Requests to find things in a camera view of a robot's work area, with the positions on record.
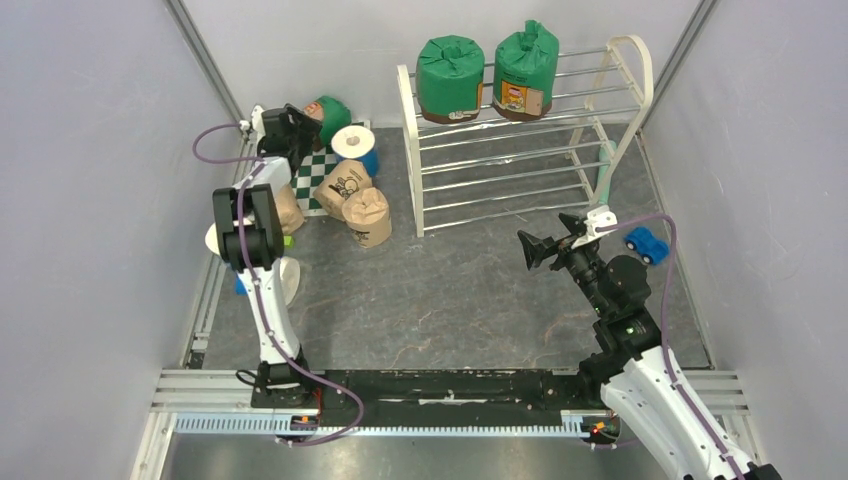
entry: blue toy car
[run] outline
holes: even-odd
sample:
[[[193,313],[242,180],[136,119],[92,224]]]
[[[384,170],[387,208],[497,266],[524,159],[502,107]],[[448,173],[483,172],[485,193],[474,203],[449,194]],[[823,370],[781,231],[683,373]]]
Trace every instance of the blue toy car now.
[[[642,257],[648,265],[656,265],[668,256],[668,244],[658,239],[646,227],[636,227],[624,237],[624,244]]]

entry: checkered board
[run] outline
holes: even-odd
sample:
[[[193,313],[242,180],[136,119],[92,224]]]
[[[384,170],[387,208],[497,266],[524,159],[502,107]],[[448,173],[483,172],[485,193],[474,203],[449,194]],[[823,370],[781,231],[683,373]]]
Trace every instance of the checkered board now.
[[[353,124],[371,128],[371,122],[368,120],[354,122]],[[300,205],[304,216],[318,217],[327,214],[312,194],[335,166],[336,155],[330,145],[303,159],[303,163],[300,164],[297,171],[297,176],[292,179],[292,188],[295,197],[297,197],[297,204]]]

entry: blue cylinder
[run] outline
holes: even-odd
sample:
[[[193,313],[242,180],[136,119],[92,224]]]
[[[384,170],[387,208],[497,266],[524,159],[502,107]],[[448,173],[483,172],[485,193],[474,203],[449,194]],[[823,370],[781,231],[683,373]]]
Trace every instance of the blue cylinder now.
[[[359,160],[370,177],[376,176],[380,169],[375,145],[374,133],[360,125],[350,125],[339,130],[331,142],[339,162]]]

